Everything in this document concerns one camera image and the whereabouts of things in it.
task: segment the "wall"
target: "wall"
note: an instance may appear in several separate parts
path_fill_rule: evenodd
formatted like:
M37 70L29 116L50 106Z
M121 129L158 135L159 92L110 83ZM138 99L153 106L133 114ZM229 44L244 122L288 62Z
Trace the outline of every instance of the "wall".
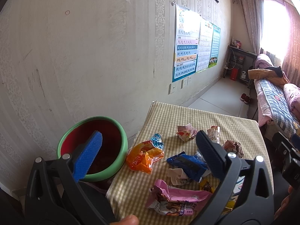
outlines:
M175 0L219 26L221 43L217 66L168 95L171 1L8 0L0 14L0 182L25 186L34 159L55 158L61 136L82 119L110 116L130 137L152 101L180 105L220 76L231 0Z
M231 38L239 40L242 43L242 49L247 52L254 52L250 42L244 12L240 0L232 5L232 23L231 23Z

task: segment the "wall poster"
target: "wall poster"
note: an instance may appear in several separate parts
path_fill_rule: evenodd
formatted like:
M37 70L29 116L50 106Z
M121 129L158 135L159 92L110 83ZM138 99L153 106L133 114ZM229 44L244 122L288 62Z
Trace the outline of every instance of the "wall poster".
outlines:
M209 68L217 65L219 47L220 47L221 29L216 25L213 26L214 26L214 32L212 35L211 53L210 53L209 65L208 65Z
M209 66L209 59L212 49L212 36L213 24L201 17L196 73L207 69Z
M172 82L196 71L200 15L176 4L175 61Z

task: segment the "human hand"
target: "human hand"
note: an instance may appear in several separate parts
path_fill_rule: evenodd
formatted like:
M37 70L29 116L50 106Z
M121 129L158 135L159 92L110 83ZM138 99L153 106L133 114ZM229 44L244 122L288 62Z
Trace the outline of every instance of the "human hand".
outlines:
M288 203L290 202L290 196L291 196L292 191L293 191L293 187L290 186L289 189L288 189L289 195L283 199L280 208L277 210L277 212L275 212L275 214L274 214L274 220L275 220L276 218L278 218L279 215L280 215L280 214L284 211L284 209L287 207Z
M139 219L135 215L129 215L119 222L111 223L110 225L139 225Z

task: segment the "checkered tablecloth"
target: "checkered tablecloth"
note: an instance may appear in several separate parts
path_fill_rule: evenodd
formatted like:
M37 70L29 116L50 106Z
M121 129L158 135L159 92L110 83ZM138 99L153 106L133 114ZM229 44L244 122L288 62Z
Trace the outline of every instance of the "checkered tablecloth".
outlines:
M188 217L162 216L154 210L145 208L149 188L153 186L156 179L163 179L168 185L172 185L170 178L167 177L167 170L171 167L167 164L166 159L182 151L188 155L195 154L197 150L195 139L183 142L176 135L177 125L188 123L191 123L197 130L205 131L212 125L218 125L220 126L221 144L224 144L226 140L240 142L245 159L254 159L257 155L263 156L273 186L269 157L256 121L153 102L134 145L148 140L154 133L159 132L165 143L165 156L153 164L150 175L131 171L126 164L122 166L106 195L117 219L134 214L140 219L140 225L185 225L195 218L196 215ZM213 186L218 185L218 179L211 175L208 176L208 180ZM179 187L199 190L199 184L196 182Z

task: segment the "curtain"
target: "curtain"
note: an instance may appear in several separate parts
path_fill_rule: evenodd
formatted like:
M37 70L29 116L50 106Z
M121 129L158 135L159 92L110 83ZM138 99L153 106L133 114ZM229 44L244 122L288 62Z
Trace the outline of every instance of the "curtain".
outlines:
M282 70L292 84L300 87L300 15L289 3L285 3L285 7L289 15L290 33Z
M263 35L263 2L264 0L241 0L248 36L257 55Z

